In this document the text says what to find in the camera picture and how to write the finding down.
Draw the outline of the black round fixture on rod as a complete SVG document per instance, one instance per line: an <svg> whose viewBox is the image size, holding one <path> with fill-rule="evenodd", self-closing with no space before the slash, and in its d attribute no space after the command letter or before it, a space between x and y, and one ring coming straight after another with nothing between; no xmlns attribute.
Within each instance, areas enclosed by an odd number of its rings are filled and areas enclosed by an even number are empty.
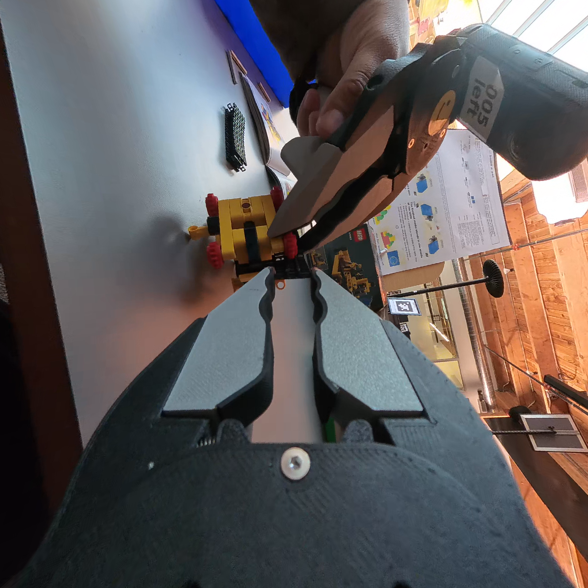
<svg viewBox="0 0 588 588"><path fill-rule="evenodd" d="M440 292L444 290L459 289L469 286L483 284L490 296L501 298L504 294L503 271L499 265L492 259L488 259L482 266L483 277L471 281L457 282L450 285L440 285L420 290L413 290L406 293L394 295L393 298L408 298L410 296L424 295L426 293Z"/></svg>

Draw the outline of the printed instruction sheet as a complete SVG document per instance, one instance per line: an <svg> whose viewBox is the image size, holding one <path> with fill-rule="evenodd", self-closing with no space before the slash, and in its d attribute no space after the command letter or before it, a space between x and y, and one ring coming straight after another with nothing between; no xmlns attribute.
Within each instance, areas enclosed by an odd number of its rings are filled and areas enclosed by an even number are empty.
<svg viewBox="0 0 588 588"><path fill-rule="evenodd" d="M468 130L448 130L427 166L369 225L382 275L510 245L494 151Z"/></svg>

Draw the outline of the blue plastic bin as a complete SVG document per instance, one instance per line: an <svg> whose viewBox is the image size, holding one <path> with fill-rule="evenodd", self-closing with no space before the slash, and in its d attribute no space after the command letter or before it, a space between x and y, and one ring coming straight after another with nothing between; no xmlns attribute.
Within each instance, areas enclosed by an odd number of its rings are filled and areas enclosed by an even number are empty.
<svg viewBox="0 0 588 588"><path fill-rule="evenodd" d="M259 73L268 95L276 104L289 107L293 82L270 42L249 1L215 1Z"/></svg>

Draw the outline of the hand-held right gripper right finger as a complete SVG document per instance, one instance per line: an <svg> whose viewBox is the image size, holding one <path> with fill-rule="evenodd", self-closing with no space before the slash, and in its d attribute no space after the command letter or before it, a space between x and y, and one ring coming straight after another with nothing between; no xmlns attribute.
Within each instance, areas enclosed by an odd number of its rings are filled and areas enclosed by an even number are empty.
<svg viewBox="0 0 588 588"><path fill-rule="evenodd" d="M423 405L378 315L312 270L313 386L322 423L420 417Z"/></svg>

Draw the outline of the black lego track strip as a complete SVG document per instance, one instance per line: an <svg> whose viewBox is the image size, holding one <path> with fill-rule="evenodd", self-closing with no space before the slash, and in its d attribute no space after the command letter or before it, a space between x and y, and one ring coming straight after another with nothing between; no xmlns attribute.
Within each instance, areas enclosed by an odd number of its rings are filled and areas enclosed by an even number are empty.
<svg viewBox="0 0 588 588"><path fill-rule="evenodd" d="M246 121L236 104L227 104L224 109L224 144L225 158L230 167L236 172L246 169L245 152Z"/></svg>
<svg viewBox="0 0 588 588"><path fill-rule="evenodd" d="M277 281L311 277L311 269L307 263L305 254L297 254L293 259L288 259L284 256L274 256L270 265L275 270L275 279Z"/></svg>

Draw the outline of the grey ceiling panel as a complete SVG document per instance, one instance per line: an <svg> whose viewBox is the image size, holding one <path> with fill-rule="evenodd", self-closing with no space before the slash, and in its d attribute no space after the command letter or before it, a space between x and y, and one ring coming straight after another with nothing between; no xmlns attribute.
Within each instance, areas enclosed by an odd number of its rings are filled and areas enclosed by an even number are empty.
<svg viewBox="0 0 588 588"><path fill-rule="evenodd" d="M587 453L587 444L570 415L523 414L520 420L535 452Z"/></svg>

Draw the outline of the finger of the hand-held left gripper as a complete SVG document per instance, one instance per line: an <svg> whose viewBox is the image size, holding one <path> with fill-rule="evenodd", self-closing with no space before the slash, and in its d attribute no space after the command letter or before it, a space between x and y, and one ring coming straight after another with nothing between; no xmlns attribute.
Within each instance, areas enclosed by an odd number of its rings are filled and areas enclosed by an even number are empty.
<svg viewBox="0 0 588 588"><path fill-rule="evenodd" d="M316 225L300 239L307 252L363 224L385 209L408 183L408 175L389 178L383 172L365 172L342 187L316 218Z"/></svg>
<svg viewBox="0 0 588 588"><path fill-rule="evenodd" d="M318 136L298 136L284 145L283 162L297 182L268 228L272 238L310 223L347 183L357 179L382 155L394 125L394 107L368 114L359 138L342 151Z"/></svg>

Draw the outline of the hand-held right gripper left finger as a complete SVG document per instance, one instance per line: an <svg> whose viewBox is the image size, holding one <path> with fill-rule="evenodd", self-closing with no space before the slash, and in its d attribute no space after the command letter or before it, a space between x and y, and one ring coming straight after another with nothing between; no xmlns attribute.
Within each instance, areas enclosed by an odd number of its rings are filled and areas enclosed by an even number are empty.
<svg viewBox="0 0 588 588"><path fill-rule="evenodd" d="M163 407L171 417L251 425L273 398L275 271L261 270L206 317Z"/></svg>

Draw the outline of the yellow lego bulldozer model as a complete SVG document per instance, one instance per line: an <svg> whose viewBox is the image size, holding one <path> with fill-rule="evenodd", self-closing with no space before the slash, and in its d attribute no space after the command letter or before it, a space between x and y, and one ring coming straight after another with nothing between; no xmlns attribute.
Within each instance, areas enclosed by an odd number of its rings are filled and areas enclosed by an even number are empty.
<svg viewBox="0 0 588 588"><path fill-rule="evenodd" d="M214 194L208 194L206 224L188 228L192 240L214 238L206 247L207 260L214 269L223 268L226 261L234 263L234 292L261 270L273 268L270 263L274 256L293 259L302 254L298 250L297 232L274 238L268 235L269 225L283 201L279 187L273 187L270 194L248 198L219 200ZM285 288L287 280L275 281L278 289Z"/></svg>

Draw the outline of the person's left hand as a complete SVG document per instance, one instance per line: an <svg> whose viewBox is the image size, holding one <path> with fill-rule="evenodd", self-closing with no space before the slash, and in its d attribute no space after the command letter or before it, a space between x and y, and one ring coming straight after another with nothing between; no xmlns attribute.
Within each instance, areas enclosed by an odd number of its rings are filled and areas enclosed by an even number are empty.
<svg viewBox="0 0 588 588"><path fill-rule="evenodd" d="M306 91L296 126L301 136L328 139L348 118L377 67L409 52L407 1L364 1L316 51L304 72L330 93Z"/></svg>

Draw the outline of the large window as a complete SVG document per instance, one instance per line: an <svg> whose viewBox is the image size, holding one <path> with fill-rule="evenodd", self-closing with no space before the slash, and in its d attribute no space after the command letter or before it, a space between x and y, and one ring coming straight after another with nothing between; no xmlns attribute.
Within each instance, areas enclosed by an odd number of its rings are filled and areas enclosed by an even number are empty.
<svg viewBox="0 0 588 588"><path fill-rule="evenodd" d="M587 71L587 1L479 1L482 21Z"/></svg>

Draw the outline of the lego instruction booklet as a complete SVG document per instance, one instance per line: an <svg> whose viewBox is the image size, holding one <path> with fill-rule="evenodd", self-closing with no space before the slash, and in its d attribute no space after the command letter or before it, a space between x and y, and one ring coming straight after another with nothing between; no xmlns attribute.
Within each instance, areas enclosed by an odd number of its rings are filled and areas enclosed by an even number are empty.
<svg viewBox="0 0 588 588"><path fill-rule="evenodd" d="M240 72L239 77L270 183L273 187L279 187L286 198L296 183L295 176L281 158L281 151L286 143L276 128L267 100L245 74Z"/></svg>

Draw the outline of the black lego set box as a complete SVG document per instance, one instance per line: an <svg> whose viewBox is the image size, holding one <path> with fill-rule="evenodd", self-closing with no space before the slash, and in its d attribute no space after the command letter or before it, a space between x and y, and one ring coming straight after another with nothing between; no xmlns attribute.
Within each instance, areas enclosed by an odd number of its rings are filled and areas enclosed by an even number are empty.
<svg viewBox="0 0 588 588"><path fill-rule="evenodd" d="M322 270L374 312L384 307L385 297L369 238L367 224L309 251L309 266Z"/></svg>

